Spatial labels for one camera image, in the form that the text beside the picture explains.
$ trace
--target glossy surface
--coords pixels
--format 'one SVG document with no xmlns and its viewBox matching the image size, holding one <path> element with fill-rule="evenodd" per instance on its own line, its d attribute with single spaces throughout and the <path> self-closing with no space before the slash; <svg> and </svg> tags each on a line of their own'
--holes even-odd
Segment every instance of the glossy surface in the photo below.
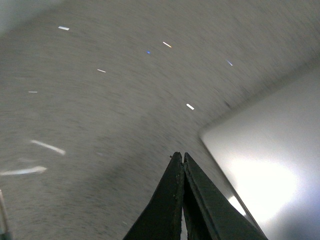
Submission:
<svg viewBox="0 0 320 240">
<path fill-rule="evenodd" d="M 46 168 L 0 176 L 16 239 L 121 240 L 174 152 L 231 198 L 199 130 L 319 53 L 319 9 L 68 0 L 3 35 L 0 172 Z"/>
<path fill-rule="evenodd" d="M 320 236 L 320 66 L 202 134 L 269 240 Z"/>
</svg>

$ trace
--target white light spot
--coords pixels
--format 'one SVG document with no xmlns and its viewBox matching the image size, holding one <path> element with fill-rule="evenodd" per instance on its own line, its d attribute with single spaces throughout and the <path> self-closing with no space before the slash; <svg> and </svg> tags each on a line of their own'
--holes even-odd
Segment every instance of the white light spot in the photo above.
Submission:
<svg viewBox="0 0 320 240">
<path fill-rule="evenodd" d="M 165 43 L 164 41 L 163 41 L 163 43 L 164 43 L 165 45 L 167 45 L 169 48 L 172 48 L 172 46 L 170 46 L 168 43 Z"/>
<path fill-rule="evenodd" d="M 20 169 L 14 171 L 2 171 L 0 172 L 0 176 L 10 176 L 10 175 L 22 175 L 22 174 L 33 174 L 33 173 L 43 173 L 47 170 L 46 167 L 43 166 L 35 166 L 33 168 Z"/>
<path fill-rule="evenodd" d="M 243 216 L 246 215 L 245 210 L 242 208 L 242 206 L 240 205 L 239 201 L 235 196 L 232 196 L 231 198 L 229 198 L 229 202 L 239 213 L 241 213 Z"/>
<path fill-rule="evenodd" d="M 68 31 L 70 28 L 65 27 L 65 26 L 59 26 L 59 27 L 58 27 L 58 29 L 62 29 L 62 30 L 66 30 L 66 31 Z"/>
<path fill-rule="evenodd" d="M 42 147 L 45 147 L 45 148 L 48 148 L 48 149 L 51 149 L 53 151 L 56 151 L 57 153 L 61 154 L 61 155 L 65 155 L 66 154 L 66 151 L 65 150 L 62 150 L 60 148 L 57 148 L 55 146 L 51 146 L 51 145 L 48 145 L 46 143 L 43 143 L 41 141 L 37 141 L 37 140 L 31 140 L 31 143 L 33 144 L 37 144 L 39 146 L 42 146 Z"/>
<path fill-rule="evenodd" d="M 194 110 L 195 108 L 193 106 L 191 106 L 189 103 L 186 104 L 189 108 L 191 108 L 191 110 Z"/>
</svg>

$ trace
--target gray carpet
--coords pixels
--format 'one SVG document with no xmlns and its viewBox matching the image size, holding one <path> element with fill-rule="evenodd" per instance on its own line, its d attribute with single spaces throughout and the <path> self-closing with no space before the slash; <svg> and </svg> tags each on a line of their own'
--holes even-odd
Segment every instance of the gray carpet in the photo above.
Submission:
<svg viewBox="0 0 320 240">
<path fill-rule="evenodd" d="M 176 151 L 228 196 L 199 130 L 319 39 L 318 0 L 71 0 L 8 32 L 0 172 L 47 168 L 0 176 L 15 238 L 121 240 Z"/>
</svg>

